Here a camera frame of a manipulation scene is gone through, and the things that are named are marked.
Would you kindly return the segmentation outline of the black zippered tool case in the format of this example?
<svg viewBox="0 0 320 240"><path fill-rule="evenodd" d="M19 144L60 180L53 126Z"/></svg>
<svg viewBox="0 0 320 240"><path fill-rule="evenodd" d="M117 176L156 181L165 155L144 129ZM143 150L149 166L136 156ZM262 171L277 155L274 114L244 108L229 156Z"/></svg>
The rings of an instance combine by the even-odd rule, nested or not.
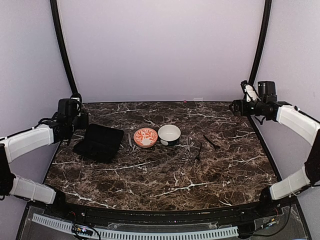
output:
<svg viewBox="0 0 320 240"><path fill-rule="evenodd" d="M99 163L111 163L116 156L125 132L121 129L91 123L73 152Z"/></svg>

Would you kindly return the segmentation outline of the silver thinning scissors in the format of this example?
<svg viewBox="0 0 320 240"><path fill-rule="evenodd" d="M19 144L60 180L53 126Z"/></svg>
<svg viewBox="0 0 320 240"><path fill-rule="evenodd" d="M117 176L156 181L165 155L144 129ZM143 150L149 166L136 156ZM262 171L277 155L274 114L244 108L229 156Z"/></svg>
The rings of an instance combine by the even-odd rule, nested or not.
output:
<svg viewBox="0 0 320 240"><path fill-rule="evenodd" d="M191 154L191 138L189 136L187 137L186 150L182 154L181 159L182 160L188 160L188 161L193 159L193 156Z"/></svg>

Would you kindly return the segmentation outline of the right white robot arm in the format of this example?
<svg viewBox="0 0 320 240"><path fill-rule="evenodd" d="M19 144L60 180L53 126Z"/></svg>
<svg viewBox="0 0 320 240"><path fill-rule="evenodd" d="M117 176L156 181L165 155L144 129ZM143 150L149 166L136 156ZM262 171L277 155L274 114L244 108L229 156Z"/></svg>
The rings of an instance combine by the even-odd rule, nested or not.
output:
<svg viewBox="0 0 320 240"><path fill-rule="evenodd" d="M266 217L275 202L320 186L320 123L287 102L234 100L229 105L234 115L245 116L262 145L278 181L265 187L255 213Z"/></svg>

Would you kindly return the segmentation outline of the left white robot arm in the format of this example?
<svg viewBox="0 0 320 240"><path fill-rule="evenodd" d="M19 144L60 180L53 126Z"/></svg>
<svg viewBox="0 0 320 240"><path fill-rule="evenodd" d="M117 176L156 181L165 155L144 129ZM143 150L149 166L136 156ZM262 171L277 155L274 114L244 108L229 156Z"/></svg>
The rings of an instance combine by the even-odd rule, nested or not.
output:
<svg viewBox="0 0 320 240"><path fill-rule="evenodd" d="M60 218L67 218L70 206L62 199L55 199L53 188L14 174L10 164L17 158L44 146L69 140L75 131L74 117L55 113L44 118L35 127L0 139L0 195L16 196L29 201L51 205L51 210Z"/></svg>

